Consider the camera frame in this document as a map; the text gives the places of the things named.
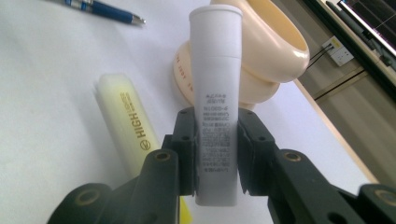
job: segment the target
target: table surface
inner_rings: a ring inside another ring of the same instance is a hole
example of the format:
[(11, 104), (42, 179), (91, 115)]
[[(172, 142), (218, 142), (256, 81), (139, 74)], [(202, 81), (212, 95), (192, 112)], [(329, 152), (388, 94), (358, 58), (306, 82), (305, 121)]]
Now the table surface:
[[(107, 0), (147, 20), (132, 26), (53, 1), (0, 1), (0, 223), (45, 223), (72, 189), (128, 181), (95, 85), (123, 73), (135, 84), (159, 139), (190, 106), (173, 77), (189, 13), (208, 1)], [(356, 193), (366, 175), (294, 82), (253, 110), (281, 148), (305, 153), (328, 180)], [(197, 206), (193, 223), (271, 222), (265, 197), (238, 191), (232, 208)]]

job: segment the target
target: yellow highlighter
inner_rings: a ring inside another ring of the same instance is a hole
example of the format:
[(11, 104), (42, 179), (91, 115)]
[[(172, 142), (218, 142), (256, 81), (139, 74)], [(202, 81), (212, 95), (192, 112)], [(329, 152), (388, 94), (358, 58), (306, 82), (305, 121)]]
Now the yellow highlighter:
[[(139, 176), (146, 156), (161, 148), (131, 80), (123, 75), (103, 75), (97, 86), (98, 100), (113, 141), (124, 158), (128, 175)], [(192, 222), (180, 198), (180, 223)]]

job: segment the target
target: power outlet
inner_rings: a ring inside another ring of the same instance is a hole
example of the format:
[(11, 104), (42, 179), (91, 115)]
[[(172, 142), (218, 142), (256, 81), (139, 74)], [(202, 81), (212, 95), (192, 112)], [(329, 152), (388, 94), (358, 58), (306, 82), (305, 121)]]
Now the power outlet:
[(338, 66), (341, 66), (353, 59), (353, 55), (345, 47), (337, 50), (331, 57)]
[(338, 51), (339, 49), (343, 48), (344, 45), (334, 35), (328, 41), (324, 42), (322, 44), (322, 47), (324, 49), (329, 49), (329, 50), (327, 50), (327, 54), (333, 55), (336, 51)]

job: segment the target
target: pen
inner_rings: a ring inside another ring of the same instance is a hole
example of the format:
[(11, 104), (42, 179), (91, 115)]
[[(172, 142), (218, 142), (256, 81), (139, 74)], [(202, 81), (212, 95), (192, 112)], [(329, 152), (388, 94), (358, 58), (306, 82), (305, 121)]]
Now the pen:
[(122, 21), (125, 23), (133, 24), (144, 24), (146, 21), (138, 17), (131, 12), (118, 9), (115, 7), (108, 6), (93, 0), (64, 0), (64, 2), (70, 7), (81, 9), (82, 11), (88, 11), (95, 15), (107, 17), (116, 21)]

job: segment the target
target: white bottle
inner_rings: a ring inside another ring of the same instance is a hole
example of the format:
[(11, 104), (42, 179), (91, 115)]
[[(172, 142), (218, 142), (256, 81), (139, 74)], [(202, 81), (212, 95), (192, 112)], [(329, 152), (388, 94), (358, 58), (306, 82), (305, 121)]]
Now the white bottle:
[(242, 12), (210, 5), (190, 14), (191, 71), (198, 127), (196, 203), (236, 205)]

